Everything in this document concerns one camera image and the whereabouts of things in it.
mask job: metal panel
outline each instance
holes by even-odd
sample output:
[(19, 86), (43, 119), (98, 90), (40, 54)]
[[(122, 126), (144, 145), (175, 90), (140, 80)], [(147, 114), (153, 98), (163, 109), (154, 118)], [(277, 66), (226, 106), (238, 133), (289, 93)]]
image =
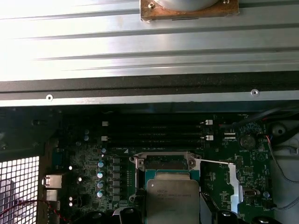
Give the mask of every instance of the metal panel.
[(137, 0), (1, 1), (0, 81), (299, 70), (298, 11), (240, 0), (239, 16), (145, 23)]
[(52, 95), (39, 99), (1, 100), (0, 107), (11, 106), (54, 106), (54, 105), (117, 105), (184, 102), (242, 102), (298, 100), (299, 91), (265, 91), (257, 97), (250, 92), (202, 93), (178, 95), (148, 95), (120, 97), (55, 98)]

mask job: gray cable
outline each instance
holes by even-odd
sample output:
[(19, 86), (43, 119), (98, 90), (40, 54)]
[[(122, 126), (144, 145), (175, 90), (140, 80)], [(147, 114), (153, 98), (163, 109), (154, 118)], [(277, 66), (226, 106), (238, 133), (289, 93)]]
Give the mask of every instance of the gray cable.
[(287, 210), (287, 209), (290, 209), (291, 207), (295, 206), (298, 202), (299, 202), (299, 197), (297, 197), (294, 201), (292, 201), (288, 205), (281, 207), (281, 208), (273, 208), (273, 210), (280, 210), (280, 211)]
[(289, 178), (287, 178), (287, 177), (285, 176), (285, 174), (284, 174), (282, 168), (280, 167), (280, 164), (278, 163), (277, 159), (275, 158), (275, 155), (274, 155), (274, 152), (273, 152), (273, 148), (272, 148), (272, 146), (271, 146), (270, 139), (269, 139), (268, 136), (266, 136), (266, 137), (267, 137), (267, 140), (268, 140), (268, 146), (269, 146), (269, 150), (270, 150), (271, 156), (272, 156), (272, 158), (273, 158), (273, 161), (274, 161), (275, 165), (276, 165), (277, 168), (279, 169), (280, 174), (282, 175), (282, 177), (283, 177), (286, 181), (288, 181), (288, 182), (290, 182), (290, 183), (299, 183), (299, 181), (291, 180), (291, 179), (289, 179)]

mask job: cable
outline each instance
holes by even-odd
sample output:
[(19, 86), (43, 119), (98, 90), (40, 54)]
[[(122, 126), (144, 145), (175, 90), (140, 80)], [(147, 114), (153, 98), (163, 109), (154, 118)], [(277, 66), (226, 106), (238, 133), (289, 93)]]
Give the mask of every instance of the cable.
[(257, 113), (257, 114), (254, 114), (252, 116), (249, 116), (247, 118), (245, 118), (244, 120), (241, 120), (239, 122), (234, 122), (233, 124), (222, 124), (222, 125), (219, 125), (220, 128), (223, 128), (223, 129), (229, 129), (229, 128), (238, 128), (238, 127), (241, 127), (243, 125), (246, 125), (248, 123), (251, 123), (253, 121), (257, 121), (257, 120), (261, 120), (265, 117), (267, 117), (268, 115), (270, 114), (273, 114), (273, 113), (276, 113), (276, 112), (279, 112), (279, 111), (282, 111), (282, 110), (288, 110), (288, 109), (292, 109), (292, 108), (298, 108), (299, 107), (299, 104), (292, 104), (290, 105), (289, 103), (285, 103), (283, 105), (280, 105), (276, 108), (272, 108), (270, 110), (266, 110), (266, 111), (263, 111), (261, 113)]
[(299, 202), (299, 197), (297, 197), (294, 201), (292, 201), (288, 205), (281, 207), (281, 208), (273, 208), (273, 210), (280, 210), (280, 211), (287, 210), (287, 209), (290, 209), (291, 207), (295, 206), (298, 202)]
[[(13, 206), (7, 208), (7, 209), (4, 209), (4, 210), (0, 213), (0, 217), (2, 217), (5, 213), (7, 213), (8, 211), (10, 211), (11, 209), (13, 209), (13, 208), (15, 208), (15, 207), (18, 207), (18, 206), (20, 206), (20, 205), (24, 205), (24, 204), (31, 204), (31, 203), (34, 203), (34, 202), (42, 202), (42, 203), (45, 203), (45, 204), (49, 207), (49, 209), (53, 209), (53, 207), (52, 207), (52, 206), (49, 204), (49, 202), (47, 202), (47, 201), (44, 201), (44, 200), (28, 200), (28, 201), (19, 202), (19, 203), (15, 204), (15, 205), (13, 205)], [(63, 217), (63, 216), (62, 216), (56, 209), (53, 209), (53, 211), (54, 211), (54, 213), (55, 213), (56, 215), (58, 215), (58, 217), (59, 217), (60, 219), (64, 220), (65, 222), (70, 222), (69, 219)]]
[(280, 164), (278, 163), (277, 159), (275, 158), (275, 155), (274, 155), (274, 152), (273, 152), (273, 148), (272, 148), (272, 145), (271, 145), (271, 141), (270, 141), (269, 136), (266, 135), (266, 138), (267, 138), (267, 140), (268, 140), (268, 146), (269, 146), (269, 150), (270, 150), (271, 156), (272, 156), (272, 158), (273, 158), (273, 160), (274, 160), (275, 165), (276, 165), (277, 168), (279, 169), (280, 174), (282, 175), (282, 177), (283, 177), (286, 181), (288, 181), (288, 182), (291, 182), (291, 183), (299, 183), (299, 181), (293, 181), (293, 180), (291, 180), (291, 179), (289, 179), (289, 178), (287, 178), (287, 177), (285, 176), (285, 174), (284, 174), (282, 168), (280, 167)]
[(299, 111), (292, 111), (292, 112), (289, 112), (289, 113), (286, 113), (286, 114), (280, 114), (280, 115), (273, 115), (273, 116), (269, 116), (269, 117), (266, 117), (266, 118), (263, 118), (262, 120), (272, 120), (272, 119), (282, 119), (282, 118), (288, 118), (288, 117), (292, 117), (296, 114), (298, 114)]

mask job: red wire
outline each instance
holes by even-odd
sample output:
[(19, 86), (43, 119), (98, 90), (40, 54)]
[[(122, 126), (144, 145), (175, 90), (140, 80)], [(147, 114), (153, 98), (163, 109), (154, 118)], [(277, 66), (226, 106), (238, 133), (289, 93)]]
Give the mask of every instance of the red wire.
[(59, 217), (60, 219), (64, 220), (65, 222), (70, 222), (69, 219), (63, 217), (63, 216), (62, 216), (56, 209), (54, 209), (54, 208), (49, 204), (49, 202), (44, 201), (44, 200), (29, 200), (29, 201), (19, 202), (19, 203), (15, 204), (15, 205), (13, 205), (13, 206), (7, 208), (7, 209), (4, 209), (4, 210), (0, 213), (0, 217), (2, 217), (2, 216), (3, 216), (5, 213), (7, 213), (9, 210), (11, 210), (11, 209), (13, 209), (13, 208), (15, 208), (15, 207), (17, 207), (17, 206), (20, 206), (20, 205), (23, 205), (23, 204), (28, 204), (28, 203), (34, 203), (34, 202), (42, 202), (42, 203), (45, 203), (45, 204), (49, 207), (49, 209), (53, 209), (54, 213), (55, 213), (56, 215), (58, 215), (58, 217)]

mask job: black cable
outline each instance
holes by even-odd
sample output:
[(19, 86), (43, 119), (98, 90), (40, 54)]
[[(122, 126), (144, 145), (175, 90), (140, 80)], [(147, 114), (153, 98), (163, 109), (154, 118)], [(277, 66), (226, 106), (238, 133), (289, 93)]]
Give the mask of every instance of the black cable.
[(246, 125), (248, 123), (251, 123), (251, 122), (254, 122), (254, 121), (257, 121), (257, 120), (261, 120), (261, 119), (267, 117), (270, 114), (273, 114), (273, 113), (276, 113), (276, 112), (279, 112), (279, 111), (282, 111), (282, 110), (293, 109), (293, 108), (299, 108), (299, 104), (298, 103), (296, 103), (296, 104), (285, 103), (281, 106), (263, 111), (261, 113), (254, 114), (252, 116), (249, 116), (249, 117), (247, 117), (244, 120), (241, 120), (239, 122), (234, 122), (233, 124), (229, 124), (229, 125), (222, 124), (222, 125), (220, 125), (220, 128), (223, 128), (223, 129), (238, 128), (238, 127), (241, 127), (241, 126)]
[(282, 118), (289, 118), (289, 117), (292, 117), (296, 114), (298, 114), (299, 111), (292, 111), (292, 112), (289, 112), (289, 113), (286, 113), (286, 114), (278, 114), (278, 115), (272, 115), (272, 116), (269, 116), (267, 118), (264, 118), (263, 120), (273, 120), (273, 119), (282, 119)]
[(299, 197), (297, 197), (294, 201), (292, 201), (288, 205), (281, 207), (281, 208), (273, 208), (273, 210), (280, 210), (280, 211), (287, 210), (287, 209), (290, 209), (291, 207), (295, 206), (298, 202), (299, 202)]
[(266, 135), (266, 138), (267, 138), (267, 140), (268, 140), (268, 146), (269, 146), (269, 150), (270, 150), (271, 156), (272, 156), (272, 158), (273, 158), (273, 161), (274, 161), (275, 165), (277, 166), (277, 168), (279, 169), (280, 174), (282, 175), (282, 177), (283, 177), (286, 181), (288, 181), (288, 182), (290, 182), (290, 183), (299, 183), (299, 181), (291, 180), (291, 179), (289, 179), (289, 178), (287, 178), (287, 177), (285, 176), (285, 174), (284, 174), (284, 172), (283, 172), (283, 170), (282, 170), (280, 164), (278, 163), (277, 159), (275, 158), (275, 155), (274, 155), (274, 152), (273, 152), (273, 148), (272, 148), (272, 145), (271, 145), (271, 141), (270, 141), (270, 139), (269, 139), (269, 136)]

